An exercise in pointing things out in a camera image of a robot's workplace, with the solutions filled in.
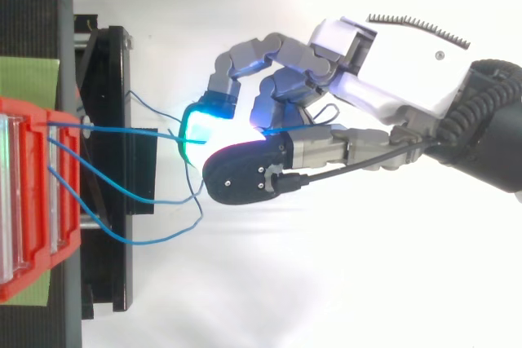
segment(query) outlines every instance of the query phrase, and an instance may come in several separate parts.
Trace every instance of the red storage container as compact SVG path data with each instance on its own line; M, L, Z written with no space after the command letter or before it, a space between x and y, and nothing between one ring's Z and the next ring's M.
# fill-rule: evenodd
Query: red storage container
M75 117L0 98L0 302L34 283L80 245L80 210L57 187L60 237L51 254L48 121L78 123ZM79 130L59 129L59 141L79 151ZM79 193L79 165L60 152L60 175Z

